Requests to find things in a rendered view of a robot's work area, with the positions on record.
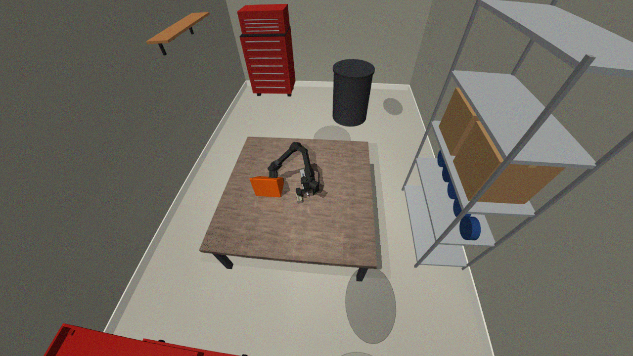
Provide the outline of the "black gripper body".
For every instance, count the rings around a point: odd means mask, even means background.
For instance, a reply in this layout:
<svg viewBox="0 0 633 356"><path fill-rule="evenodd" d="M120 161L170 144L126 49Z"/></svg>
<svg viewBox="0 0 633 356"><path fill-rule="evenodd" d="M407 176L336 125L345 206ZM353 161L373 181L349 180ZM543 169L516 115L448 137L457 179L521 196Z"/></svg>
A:
<svg viewBox="0 0 633 356"><path fill-rule="evenodd" d="M296 188L296 193L297 193L297 195L301 195L302 192L308 192L310 190L312 190L312 189L309 186L308 187L304 186L304 189Z"/></svg>

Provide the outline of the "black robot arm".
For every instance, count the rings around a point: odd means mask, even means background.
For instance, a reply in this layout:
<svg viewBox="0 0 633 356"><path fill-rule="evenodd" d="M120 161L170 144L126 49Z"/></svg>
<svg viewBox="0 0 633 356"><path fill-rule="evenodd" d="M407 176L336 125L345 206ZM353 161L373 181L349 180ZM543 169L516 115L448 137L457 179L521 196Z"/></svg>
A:
<svg viewBox="0 0 633 356"><path fill-rule="evenodd" d="M301 184L305 187L310 187L311 189L317 191L319 188L319 182L315 181L315 173L314 169L311 167L308 150L303 147L299 142L293 142L289 149L279 157L279 159L271 162L271 165L268 166L269 177L268 178L277 178L278 169L282 167L282 162L285 161L288 156L292 155L293 152L300 151L302 152L304 164L305 164L305 177L302 176Z"/></svg>

